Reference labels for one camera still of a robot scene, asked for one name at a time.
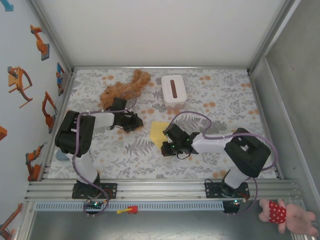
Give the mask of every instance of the white panel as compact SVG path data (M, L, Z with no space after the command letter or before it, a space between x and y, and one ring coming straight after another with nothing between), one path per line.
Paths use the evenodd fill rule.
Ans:
M30 25L39 27L26 1L10 0L14 11L5 12L0 4L0 126L7 130L7 136L0 141L0 224L15 211L18 203L24 200L29 182L25 164L26 153L44 142L50 142L48 126L42 113L42 101L47 91L58 111L64 95L58 96L57 62L58 57L50 46L49 59L41 61L41 53L36 46L36 38L30 31ZM48 43L43 33L39 34L44 43ZM25 101L17 91L9 93L14 86L8 86L7 67L20 66L32 81L25 90L28 104L19 108ZM28 86L25 77L23 86ZM48 114L54 109L47 103ZM40 163L47 155L49 144L42 149L35 163Z
M285 0L38 0L75 66L249 66Z

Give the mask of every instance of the orange robot decal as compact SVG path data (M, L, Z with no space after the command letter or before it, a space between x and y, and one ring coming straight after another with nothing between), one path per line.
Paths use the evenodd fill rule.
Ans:
M38 148L31 153L25 154L25 165L28 168L28 172L29 172L29 176L28 176L29 182L38 180L41 166L39 164L35 164L34 166L32 166L31 163L41 155L41 150L45 144L47 143L45 142L44 144L38 146Z
M57 110L57 107L56 107L54 101L50 97L49 93L48 92L44 92L44 93L45 93L45 96L44 96L44 99L43 99L43 102L42 102L42 112L43 112L43 115L45 116L45 123L49 127L49 134L50 134L52 132L52 128L54 127L54 123L55 123L55 120L56 120L56 114L58 113L58 110ZM50 116L50 114L48 114L47 111L46 111L47 101L49 101L51 106L54 108L54 113L55 114L53 116Z
M27 95L25 94L25 90L27 90L28 88L30 88L32 86L31 79L30 79L29 75L27 74L27 72L25 70L23 70L22 68L20 68L19 66L15 67L15 68L13 68L12 66L9 66L8 67L8 74L9 74L9 77L8 77L9 87L14 85L14 88L11 89L9 91L9 93L12 93L13 91L18 90L18 92L26 100L26 102L19 107L19 108L22 108L24 105L31 102L33 99L33 98L27 97ZM22 82L23 75L26 77L26 79L29 83L29 86L27 86L25 88L24 88L24 85Z
M34 27L30 25L31 33L34 34L36 38L36 47L41 52L41 60L44 61L49 58L49 50L50 45L49 43L45 44L41 37L39 36L39 33L42 33L42 29L40 27Z

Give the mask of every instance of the yellow clip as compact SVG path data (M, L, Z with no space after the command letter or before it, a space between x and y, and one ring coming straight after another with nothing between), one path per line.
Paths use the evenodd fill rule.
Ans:
M116 214L122 214L124 212L129 212L131 210L132 210L132 208L126 208L126 209L123 209L123 210L118 210L118 211L116 211Z

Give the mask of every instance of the robot arm sticker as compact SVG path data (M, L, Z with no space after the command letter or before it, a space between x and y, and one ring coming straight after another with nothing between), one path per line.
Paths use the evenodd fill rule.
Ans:
M66 85L66 80L63 78L63 74L65 73L64 69L60 65L60 63L57 62L56 64L56 85L58 86L58 96L64 93L64 88Z
M9 66L8 67L8 74L9 74L9 76L8 76L9 87L14 85L14 88L11 89L9 91L9 93L12 93L13 91L18 90L18 92L26 100L26 102L19 107L19 108L22 108L24 105L31 102L33 99L33 98L27 97L27 95L25 94L25 90L27 90L28 88L30 88L32 86L31 79L30 79L28 73L25 70L23 70L22 68L20 68L19 66L15 67L15 68L13 68L12 66ZM22 82L23 75L26 77L26 79L29 83L29 86L27 86L25 88L24 88L24 85Z
M30 25L31 33L34 34L36 38L36 47L41 52L41 60L44 61L49 58L49 49L50 45L49 43L45 44L41 37L39 36L39 33L42 33L42 29L40 27L34 27Z

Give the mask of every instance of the robotic arm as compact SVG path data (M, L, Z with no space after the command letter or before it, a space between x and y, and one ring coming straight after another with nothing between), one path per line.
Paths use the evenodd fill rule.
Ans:
M244 181L259 176L268 157L270 149L254 136L237 136L222 139L206 139L199 132L188 135L176 124L169 125L163 133L171 142L163 142L161 153L165 156L180 154L220 153L227 154L235 166L229 170L221 183L222 194L232 197ZM249 133L244 128L238 128L234 134ZM207 135L208 138L222 135Z
M114 98L113 105L107 110L121 111L125 109L126 104L126 100ZM72 161L76 152L76 132L79 131L79 151L74 160L76 170L90 183L100 186L100 176L92 164L89 153L94 130L101 127L109 127L112 130L115 126L119 126L129 133L143 127L143 121L132 111L89 113L80 117L80 126L79 129L76 129L78 115L79 112L72 110L66 113L54 143ZM85 199L96 197L99 194L97 188L88 184L81 177L78 177L73 191L82 194Z

